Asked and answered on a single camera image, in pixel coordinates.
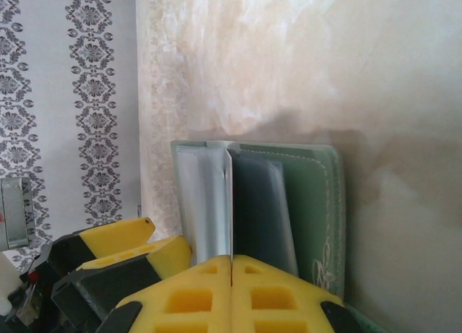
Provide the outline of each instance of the beige textured wall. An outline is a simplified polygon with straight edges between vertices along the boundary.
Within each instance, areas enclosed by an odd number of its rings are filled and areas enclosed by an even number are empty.
[[[144,211],[178,230],[167,142],[328,143],[347,295],[398,332],[462,332],[462,0],[138,0]]]

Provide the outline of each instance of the black plastic piece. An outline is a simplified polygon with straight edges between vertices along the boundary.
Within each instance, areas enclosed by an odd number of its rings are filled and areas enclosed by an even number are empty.
[[[7,325],[6,325],[6,317],[5,316],[2,316],[0,315],[0,332],[1,333],[16,333],[14,331],[12,331]]]
[[[50,296],[44,298],[40,288],[31,284],[22,302],[13,306],[4,324],[14,333],[54,333],[60,332],[59,316],[60,311]]]
[[[12,306],[19,306],[26,296],[26,291],[19,287],[8,295],[8,300]]]
[[[82,327],[79,329],[83,333],[95,333],[97,329],[101,326],[102,322],[96,315],[91,315],[91,317],[86,320]]]
[[[364,333],[347,308],[328,301],[322,302],[321,308],[335,333]]]
[[[48,261],[59,277],[67,275],[85,262],[96,259],[80,237],[80,233],[81,231],[65,235],[53,243]]]
[[[58,270],[53,267],[53,265],[49,262],[49,255],[51,251],[51,247],[53,244],[49,244],[44,246],[40,255],[34,260],[32,263],[29,273],[36,271],[39,274],[40,281],[43,282],[44,286],[45,283],[49,286],[53,286],[53,284],[61,279],[61,276],[58,273]]]
[[[38,259],[39,257],[40,257],[40,255],[37,255],[37,256],[34,258],[34,261],[35,261],[36,259]],[[29,282],[29,271],[30,271],[30,269],[32,268],[32,265],[33,265],[34,261],[31,261],[31,262],[26,266],[27,270],[26,270],[25,272],[23,272],[23,273],[19,276],[19,278],[21,279],[21,281],[22,281],[23,283],[25,283],[25,284],[27,284],[27,283]]]
[[[59,327],[56,327],[50,333],[84,333],[81,330],[75,329],[68,321],[63,322]]]
[[[112,310],[96,333],[129,333],[142,308],[140,302],[130,302]]]
[[[51,297],[63,315],[81,327],[95,317],[101,323],[122,299],[160,280],[141,255],[101,269],[74,271],[55,284]]]

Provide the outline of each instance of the wallet stitching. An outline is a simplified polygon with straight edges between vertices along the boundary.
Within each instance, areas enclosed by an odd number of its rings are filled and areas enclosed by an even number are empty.
[[[269,151],[258,151],[258,150],[241,150],[243,152],[254,152],[254,153],[257,153],[257,154],[267,154],[267,155],[279,155],[279,156],[285,156],[285,157],[290,157],[290,158],[296,158],[296,159],[299,159],[299,160],[306,160],[308,162],[314,162],[314,163],[317,163],[319,164],[319,166],[322,167],[323,169],[323,173],[324,173],[324,177],[326,179],[326,219],[327,219],[327,227],[326,227],[326,235],[327,235],[327,239],[326,239],[326,242],[325,242],[325,245],[327,244],[328,245],[328,240],[329,240],[329,230],[330,230],[330,225],[331,225],[331,221],[330,221],[330,214],[329,214],[329,203],[330,203],[330,200],[329,200],[329,197],[330,197],[330,190],[329,190],[329,186],[328,186],[328,174],[327,174],[327,168],[325,167],[325,165],[323,165],[323,163],[321,163],[321,161],[319,160],[315,160],[313,158],[307,158],[307,157],[303,157],[303,156],[296,156],[296,155],[289,155],[289,154],[282,154],[280,152],[269,152]],[[338,257],[334,257],[334,259],[336,260],[334,262],[334,267],[336,268],[336,272],[338,273],[339,272],[339,269],[340,269],[340,259],[338,259]]]

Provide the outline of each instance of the white stitching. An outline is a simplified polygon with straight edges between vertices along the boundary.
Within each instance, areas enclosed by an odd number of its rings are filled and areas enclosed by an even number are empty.
[[[319,261],[315,259],[313,262],[313,268],[312,268],[312,276],[313,276],[313,281],[315,284],[321,288],[324,288],[325,290],[330,290],[331,288],[331,281],[336,281],[336,276],[332,273],[330,273],[327,270],[327,267],[330,262],[330,255],[331,255],[331,246],[329,244],[329,229],[330,229],[330,215],[329,215],[329,185],[328,185],[328,175],[327,175],[327,168],[321,161],[315,160],[313,158],[306,158],[303,156],[296,156],[296,155],[288,155],[288,154],[282,154],[280,152],[269,152],[269,151],[257,151],[257,150],[241,150],[243,152],[254,152],[257,154],[267,154],[267,155],[278,155],[278,156],[285,156],[285,157],[290,157],[290,158],[296,158],[299,160],[306,160],[310,162],[317,163],[319,166],[322,167],[323,172],[324,172],[324,177],[326,179],[326,219],[327,219],[327,227],[326,227],[326,242],[324,243],[323,247],[323,259],[322,261]]]

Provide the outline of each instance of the white object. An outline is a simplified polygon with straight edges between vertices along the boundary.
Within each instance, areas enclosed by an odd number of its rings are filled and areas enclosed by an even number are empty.
[[[0,315],[6,316],[12,309],[8,295],[21,285],[20,274],[8,258],[0,252]]]

